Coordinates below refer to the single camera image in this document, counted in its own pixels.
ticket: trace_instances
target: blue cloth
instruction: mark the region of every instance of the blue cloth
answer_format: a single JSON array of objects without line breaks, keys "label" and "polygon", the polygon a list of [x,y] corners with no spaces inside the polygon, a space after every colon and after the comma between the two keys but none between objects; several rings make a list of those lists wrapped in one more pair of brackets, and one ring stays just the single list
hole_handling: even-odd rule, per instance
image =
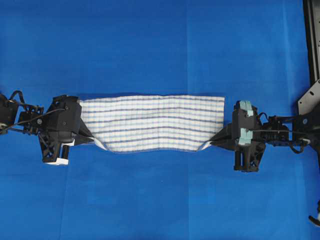
[{"label": "blue cloth", "polygon": [[[0,2],[0,91],[46,108],[61,94],[226,96],[286,116],[309,87],[300,0]],[[41,163],[36,137],[0,137],[0,239],[319,239],[317,155],[71,149]]]}]

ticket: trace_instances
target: cable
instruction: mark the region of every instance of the cable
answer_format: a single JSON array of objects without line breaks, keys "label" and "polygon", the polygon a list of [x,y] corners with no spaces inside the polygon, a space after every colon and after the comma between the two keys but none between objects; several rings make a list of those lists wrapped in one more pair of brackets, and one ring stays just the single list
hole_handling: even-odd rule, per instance
[{"label": "cable", "polygon": [[23,103],[23,104],[22,104],[23,109],[27,111],[27,107],[24,105],[24,104],[25,104],[25,99],[24,99],[24,95],[23,95],[22,91],[19,91],[19,90],[14,91],[14,92],[11,94],[11,97],[10,97],[8,100],[13,102],[14,97],[15,97],[17,94],[19,94],[20,102]]},{"label": "cable", "polygon": [[7,127],[4,128],[4,129],[2,129],[2,130],[0,131],[0,134],[1,134],[2,132],[4,132],[4,131],[7,131],[8,129],[11,129],[11,128],[17,126],[17,125],[29,123],[29,122],[32,122],[32,121],[34,121],[34,120],[36,120],[36,119],[42,118],[42,117],[44,117],[44,116],[46,116],[46,115],[52,114],[52,113],[57,112],[57,111],[62,111],[62,110],[65,111],[64,108],[57,108],[57,109],[55,109],[55,110],[48,111],[48,112],[46,112],[45,114],[42,114],[42,115],[36,116],[36,117],[34,117],[34,118],[31,118],[30,120],[25,120],[25,121],[17,122],[17,123],[15,123],[15,124],[12,124],[12,125],[10,125],[10,126],[7,126]]},{"label": "cable", "polygon": [[285,132],[285,133],[293,133],[293,134],[308,134],[307,132],[301,132],[301,131],[291,131],[291,130],[249,130],[251,132]]},{"label": "cable", "polygon": [[23,95],[22,91],[19,91],[19,90],[14,91],[11,94],[11,97],[9,98],[9,100],[12,101],[17,94],[19,94],[20,102],[25,103],[24,95]]},{"label": "cable", "polygon": [[258,115],[258,118],[260,120],[261,116],[264,115],[266,120],[268,120],[268,115],[265,113],[265,112],[261,112],[259,115]]}]

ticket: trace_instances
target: black metal frame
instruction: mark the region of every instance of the black metal frame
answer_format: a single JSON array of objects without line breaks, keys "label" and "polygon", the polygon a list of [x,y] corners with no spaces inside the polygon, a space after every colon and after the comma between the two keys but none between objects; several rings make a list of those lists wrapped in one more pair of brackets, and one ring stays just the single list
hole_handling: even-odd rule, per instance
[{"label": "black metal frame", "polygon": [[310,85],[320,79],[320,1],[303,0]]}]

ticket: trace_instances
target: towel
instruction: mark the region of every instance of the towel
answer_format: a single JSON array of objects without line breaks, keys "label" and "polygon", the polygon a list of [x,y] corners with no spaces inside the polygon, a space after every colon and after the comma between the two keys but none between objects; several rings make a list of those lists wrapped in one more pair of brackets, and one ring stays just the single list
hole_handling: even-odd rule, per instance
[{"label": "towel", "polygon": [[223,128],[225,98],[135,95],[81,100],[81,118],[99,147],[114,153],[197,152]]}]

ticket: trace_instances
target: striped towel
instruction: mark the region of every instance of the striped towel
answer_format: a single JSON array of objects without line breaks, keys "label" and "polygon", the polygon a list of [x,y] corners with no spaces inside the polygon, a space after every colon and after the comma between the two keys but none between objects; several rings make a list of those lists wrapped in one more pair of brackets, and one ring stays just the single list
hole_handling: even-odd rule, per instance
[{"label": "striped towel", "polygon": [[95,143],[115,153],[197,152],[223,128],[224,97],[138,95],[81,100]]}]

